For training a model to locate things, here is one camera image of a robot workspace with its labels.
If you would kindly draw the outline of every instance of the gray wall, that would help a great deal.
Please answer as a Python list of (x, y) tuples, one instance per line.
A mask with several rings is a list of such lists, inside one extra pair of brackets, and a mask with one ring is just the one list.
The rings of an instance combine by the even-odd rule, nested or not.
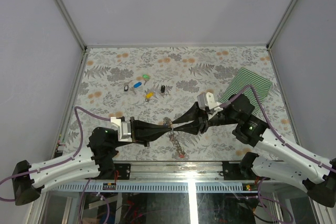
[(336, 157), (335, 42), (336, 0), (299, 0), (272, 49), (303, 146), (328, 158)]
[(266, 44), (290, 0), (63, 0), (88, 45)]
[[(50, 158), (80, 49), (53, 0), (0, 0), (0, 175)], [(1, 197), (13, 198), (11, 183)], [(0, 222), (23, 222), (27, 206), (0, 202)]]

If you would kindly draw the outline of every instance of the green striped cloth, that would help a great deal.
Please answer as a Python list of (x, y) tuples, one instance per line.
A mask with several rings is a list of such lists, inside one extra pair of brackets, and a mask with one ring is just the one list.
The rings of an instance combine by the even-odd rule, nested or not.
[[(224, 94), (220, 98), (219, 102), (227, 102), (233, 94), (237, 94), (244, 86), (252, 84), (255, 87), (258, 97), (261, 103), (265, 100), (268, 95), (269, 89), (272, 86), (272, 82), (257, 75), (256, 73), (247, 70), (246, 68), (240, 68), (237, 75), (231, 81), (229, 87), (225, 90)], [(260, 107), (257, 103), (256, 98), (250, 88), (244, 91), (250, 103), (255, 107), (253, 110), (253, 115), (257, 115), (260, 111)]]

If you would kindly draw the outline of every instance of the floral fabric surface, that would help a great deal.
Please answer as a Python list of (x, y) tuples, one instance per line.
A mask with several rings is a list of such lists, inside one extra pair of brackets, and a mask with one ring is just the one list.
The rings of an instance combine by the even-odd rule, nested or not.
[[(163, 124), (185, 113), (202, 92), (219, 99), (241, 68), (245, 67), (270, 80), (273, 85), (264, 107), (273, 126), (287, 139), (295, 141), (281, 98), (270, 58), (265, 47), (157, 47), (92, 48), (78, 92), (76, 105), (99, 116), (134, 116), (149, 123)], [(144, 80), (143, 75), (150, 76)], [(165, 92), (160, 88), (165, 85)], [(146, 94), (153, 92), (149, 102)], [(112, 127), (79, 112), (84, 142), (97, 126)], [(269, 153), (242, 144), (232, 135), (234, 126), (211, 127), (203, 135), (169, 133), (151, 142), (150, 147), (131, 144), (120, 147), (115, 160), (123, 161), (237, 161), (253, 151), (266, 158)], [(177, 152), (176, 140), (184, 155)], [(65, 137), (64, 153), (77, 149), (79, 127), (73, 115)]]

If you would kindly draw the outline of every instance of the wire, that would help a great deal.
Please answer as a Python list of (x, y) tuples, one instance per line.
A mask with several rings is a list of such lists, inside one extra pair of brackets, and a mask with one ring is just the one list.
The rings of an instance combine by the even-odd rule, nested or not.
[(80, 216), (80, 213), (81, 213), (81, 210), (82, 210), (82, 202), (83, 202), (83, 199), (84, 199), (84, 194), (85, 194), (85, 190), (86, 188), (88, 187), (89, 183), (91, 181), (91, 178), (88, 179), (88, 181), (86, 182), (85, 186), (84, 186), (84, 189), (80, 195), (80, 199), (79, 199), (79, 207), (78, 207), (78, 219), (79, 219), (79, 222), (82, 224), (82, 218)]
[(129, 204), (122, 204), (120, 207), (118, 207), (117, 209), (116, 209), (116, 211), (118, 211), (121, 207), (123, 207), (123, 206), (130, 206)]
[(115, 170), (115, 172), (114, 172), (114, 183), (115, 183), (115, 186), (116, 186), (115, 188), (117, 188), (118, 177), (119, 177), (119, 171)]
[[(45, 167), (42, 167), (40, 169), (41, 170), (46, 170), (46, 169), (50, 169), (50, 168), (53, 168), (53, 167), (56, 167), (56, 166), (59, 166), (59, 165), (62, 165), (62, 164), (65, 164), (66, 162), (69, 162), (70, 160), (72, 160), (74, 157), (76, 157), (78, 155), (78, 153), (80, 152), (82, 146), (83, 146), (83, 128), (82, 128), (82, 125), (80, 123), (80, 120), (79, 120), (79, 116), (78, 116), (78, 112), (77, 110), (81, 110), (83, 111), (84, 113), (94, 117), (94, 118), (97, 118), (97, 119), (100, 119), (100, 120), (103, 120), (103, 121), (110, 121), (109, 118), (103, 118), (101, 116), (98, 116), (98, 115), (95, 115), (95, 114), (92, 114), (91, 112), (83, 109), (82, 107), (79, 107), (79, 106), (76, 106), (74, 107), (74, 111), (75, 111), (75, 116), (76, 116), (76, 119), (77, 119), (77, 122), (78, 122), (78, 126), (79, 126), (79, 131), (80, 131), (80, 143), (79, 143), (79, 146), (78, 146), (78, 149), (75, 151), (74, 155), (66, 160), (63, 160), (61, 162), (58, 162), (58, 163), (55, 163), (55, 164), (52, 164), (52, 165), (48, 165), (48, 166), (45, 166)], [(26, 176), (26, 175), (29, 175), (29, 174), (32, 174), (32, 173), (37, 173), (38, 170), (30, 170), (28, 172), (24, 172), (24, 173), (19, 173), (19, 174), (15, 174), (15, 175), (12, 175), (12, 176), (9, 176), (7, 178), (4, 178), (3, 180), (0, 181), (0, 186), (5, 183), (6, 181), (10, 180), (10, 179), (13, 179), (13, 178), (17, 178), (17, 177), (22, 177), (22, 176)], [(15, 202), (15, 199), (6, 199), (6, 198), (2, 198), (0, 197), (0, 201), (4, 201), (4, 202)]]
[[(81, 193), (81, 195), (80, 195), (79, 207), (78, 207), (78, 219), (79, 219), (79, 222), (80, 222), (81, 224), (83, 224), (83, 222), (82, 222), (82, 218), (81, 218), (81, 215), (80, 215), (81, 210), (82, 210), (82, 209), (81, 209), (81, 206), (82, 206), (82, 202), (83, 202), (83, 200), (84, 200), (85, 190), (86, 190), (86, 188), (88, 187), (90, 181), (91, 181), (91, 178), (89, 178), (88, 181), (86, 182), (86, 184), (85, 184), (85, 186), (84, 186), (84, 189), (83, 189), (83, 191), (82, 191), (82, 193)], [(100, 197), (105, 201), (106, 206), (107, 206), (107, 215), (106, 215), (106, 219), (105, 219), (105, 221), (104, 221), (103, 224), (107, 224), (107, 222), (108, 222), (108, 220), (109, 220), (109, 217), (110, 217), (110, 205), (109, 205), (108, 200), (107, 200), (104, 196), (102, 196), (100, 193), (98, 193), (98, 194), (92, 194), (92, 195), (100, 196)]]
[(286, 143), (285, 140), (282, 139), (282, 137), (279, 135), (279, 133), (276, 131), (276, 129), (272, 126), (266, 112), (265, 109), (263, 108), (263, 106), (261, 105), (261, 101), (259, 100), (259, 97), (257, 95), (257, 92), (255, 90), (255, 88), (252, 85), (246, 85), (242, 88), (242, 90), (240, 90), (234, 97), (232, 97), (230, 100), (228, 100), (225, 103), (222, 103), (221, 105), (219, 105), (220, 108), (226, 108), (227, 106), (229, 106), (234, 100), (236, 100), (247, 88), (251, 88), (252, 92), (258, 102), (258, 105), (261, 109), (261, 112), (263, 113), (263, 116), (269, 126), (269, 128), (271, 129), (271, 131), (273, 132), (273, 134), (277, 137), (277, 139), (285, 146), (287, 146), (289, 149), (291, 149), (293, 152), (299, 154), (300, 156), (308, 159), (309, 161), (312, 161), (313, 163), (322, 166), (323, 168), (332, 171), (333, 173), (336, 173), (336, 169), (333, 169), (332, 167), (329, 167), (326, 164), (321, 163), (320, 161), (317, 161), (316, 159), (306, 155), (305, 153), (300, 152), (299, 150), (295, 149), (295, 147), (291, 146), (290, 144)]
[[(289, 209), (284, 204), (282, 204), (281, 202), (279, 202), (279, 201), (277, 201), (275, 199), (271, 199), (271, 198), (268, 198), (268, 197), (261, 196), (261, 191), (260, 191), (261, 184), (264, 182), (265, 179), (266, 178), (263, 178), (260, 181), (259, 186), (258, 186), (258, 198), (259, 198), (259, 201), (261, 203), (261, 206), (263, 207), (263, 209), (265, 210), (265, 212), (272, 217), (273, 220), (278, 221), (281, 224), (292, 224), (294, 222), (294, 217), (293, 217), (292, 213), (289, 211)], [(286, 210), (286, 212), (289, 214), (289, 216), (290, 216), (290, 222), (285, 222), (285, 221), (279, 220), (277, 217), (275, 217), (274, 215), (272, 215), (272, 213), (264, 205), (262, 199), (265, 199), (265, 200), (268, 200), (268, 201), (272, 201), (274, 203), (279, 204), (279, 206), (282, 207), (284, 210)]]

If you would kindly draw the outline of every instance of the purple cable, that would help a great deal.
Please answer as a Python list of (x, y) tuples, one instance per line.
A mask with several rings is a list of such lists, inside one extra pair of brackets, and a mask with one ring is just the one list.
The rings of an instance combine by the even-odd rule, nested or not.
[[(82, 193), (81, 193), (81, 195), (80, 195), (79, 208), (78, 208), (78, 219), (79, 219), (79, 222), (80, 222), (81, 224), (83, 224), (83, 222), (82, 222), (82, 218), (81, 218), (81, 216), (80, 216), (81, 206), (82, 206), (82, 202), (83, 202), (83, 199), (84, 199), (85, 190), (86, 190), (86, 188), (88, 187), (90, 181), (91, 181), (91, 178), (89, 178), (88, 181), (86, 182), (86, 184), (85, 184), (85, 186), (84, 186), (84, 189), (83, 189), (83, 191), (82, 191)], [(107, 206), (107, 216), (106, 216), (106, 219), (105, 219), (105, 221), (104, 221), (104, 223), (103, 223), (103, 224), (106, 224), (106, 223), (108, 222), (108, 220), (109, 220), (109, 217), (110, 217), (110, 205), (109, 205), (109, 202), (107, 201), (107, 199), (106, 199), (104, 196), (102, 196), (100, 193), (98, 193), (98, 195), (101, 196), (101, 198), (105, 201), (106, 206)]]
[[(94, 117), (94, 118), (97, 118), (97, 119), (100, 119), (100, 120), (103, 120), (103, 121), (110, 121), (109, 118), (103, 118), (101, 116), (98, 116), (98, 115), (95, 115), (95, 114), (92, 114), (91, 112), (83, 109), (82, 107), (79, 107), (79, 106), (76, 106), (74, 107), (74, 111), (75, 111), (75, 116), (76, 116), (76, 119), (77, 119), (77, 122), (78, 122), (78, 126), (79, 126), (79, 131), (80, 131), (80, 143), (79, 143), (79, 146), (78, 146), (78, 149), (76, 150), (76, 152), (74, 153), (73, 157), (70, 157), (64, 161), (61, 161), (59, 163), (56, 163), (56, 164), (53, 164), (53, 165), (48, 165), (48, 166), (45, 166), (45, 167), (42, 167), (40, 170), (46, 170), (46, 169), (50, 169), (50, 168), (53, 168), (53, 167), (56, 167), (56, 166), (59, 166), (59, 165), (62, 165), (62, 164), (65, 164), (66, 162), (69, 162), (70, 160), (72, 160), (74, 157), (77, 156), (77, 154), (80, 152), (80, 149), (82, 148), (83, 146), (83, 128), (82, 128), (82, 125), (80, 123), (80, 120), (79, 120), (79, 116), (78, 116), (78, 112), (77, 110), (81, 110), (85, 113), (87, 113), (88, 115)], [(0, 186), (5, 183), (6, 181), (10, 180), (10, 179), (13, 179), (13, 178), (17, 178), (17, 177), (21, 177), (21, 176), (25, 176), (25, 175), (28, 175), (28, 174), (32, 174), (32, 173), (36, 173), (38, 172), (38, 170), (30, 170), (28, 172), (24, 172), (24, 173), (19, 173), (19, 174), (15, 174), (15, 175), (12, 175), (12, 176), (9, 176), (7, 178), (4, 178), (3, 180), (0, 181)], [(5, 198), (2, 198), (0, 197), (0, 201), (4, 201), (4, 202), (15, 202), (14, 199), (5, 199)]]
[[(292, 224), (294, 222), (294, 217), (293, 217), (292, 213), (289, 211), (289, 209), (284, 204), (282, 204), (281, 202), (279, 202), (279, 201), (277, 201), (275, 199), (271, 199), (271, 198), (267, 198), (267, 197), (261, 196), (261, 192), (260, 192), (261, 183), (263, 183), (263, 181), (265, 179), (266, 178), (263, 178), (260, 181), (259, 186), (258, 186), (258, 197), (259, 197), (259, 202), (261, 203), (261, 206), (263, 207), (263, 209), (265, 210), (265, 212), (272, 217), (273, 220), (278, 221), (281, 224)], [(261, 201), (262, 199), (273, 201), (273, 202), (279, 204), (279, 206), (281, 206), (284, 210), (287, 211), (287, 213), (289, 213), (290, 222), (285, 222), (285, 221), (279, 220), (278, 218), (276, 218), (275, 216), (273, 216), (272, 213), (270, 211), (268, 211), (268, 209), (266, 208), (266, 206), (264, 205), (264, 203)]]
[(79, 222), (80, 222), (81, 224), (83, 224), (82, 219), (81, 219), (81, 217), (80, 217), (80, 212), (81, 212), (81, 210), (82, 210), (82, 202), (83, 202), (83, 198), (84, 198), (85, 190), (86, 190), (86, 188), (88, 187), (90, 181), (91, 181), (91, 178), (89, 178), (88, 181), (86, 182), (86, 184), (85, 184), (85, 186), (84, 186), (84, 189), (83, 189), (83, 191), (82, 191), (82, 193), (81, 193), (81, 195), (80, 195), (80, 199), (79, 199), (78, 219), (79, 219)]
[(266, 114), (266, 112), (265, 112), (265, 109), (264, 109), (263, 106), (261, 105), (261, 101), (259, 100), (259, 97), (258, 97), (258, 95), (257, 95), (257, 92), (256, 92), (255, 88), (254, 88), (252, 85), (246, 85), (246, 86), (243, 87), (243, 89), (240, 90), (234, 97), (232, 97), (229, 101), (227, 101), (227, 102), (225, 102), (225, 103), (222, 103), (219, 107), (221, 107), (221, 108), (225, 108), (225, 107), (229, 106), (229, 105), (230, 105), (234, 100), (236, 100), (236, 99), (238, 98), (238, 96), (240, 96), (240, 95), (241, 95), (247, 88), (251, 88), (251, 89), (252, 89), (252, 92), (253, 92), (253, 94), (254, 94), (254, 96), (255, 96), (255, 98), (256, 98), (258, 104), (259, 104), (259, 107), (260, 107), (260, 109), (261, 109), (261, 112), (263, 113), (264, 118), (265, 118), (265, 120), (266, 120), (266, 122), (267, 122), (269, 128), (271, 129), (271, 131), (273, 132), (273, 134), (279, 139), (279, 141), (280, 141), (283, 145), (287, 146), (287, 147), (288, 147), (289, 149), (291, 149), (293, 152), (295, 152), (296, 154), (299, 154), (300, 156), (302, 156), (302, 157), (308, 159), (309, 161), (312, 161), (313, 163), (315, 163), (315, 164), (317, 164), (317, 165), (321, 165), (323, 168), (325, 168), (325, 169), (327, 169), (327, 170), (329, 170), (329, 171), (331, 171), (331, 172), (333, 172), (333, 173), (336, 173), (336, 169), (333, 169), (333, 168), (327, 166), (326, 164), (320, 164), (319, 161), (317, 161), (316, 159), (314, 159), (314, 158), (312, 158), (312, 157), (306, 155), (305, 153), (302, 153), (302, 152), (300, 152), (299, 150), (295, 149), (295, 147), (289, 145), (288, 143), (286, 143), (285, 140), (283, 140), (283, 139), (281, 138), (281, 136), (278, 134), (278, 132), (277, 132), (277, 131), (275, 130), (275, 128), (272, 126), (272, 124), (271, 124), (271, 122), (270, 122), (270, 120), (269, 120), (269, 118), (268, 118), (268, 116), (267, 116), (267, 114)]

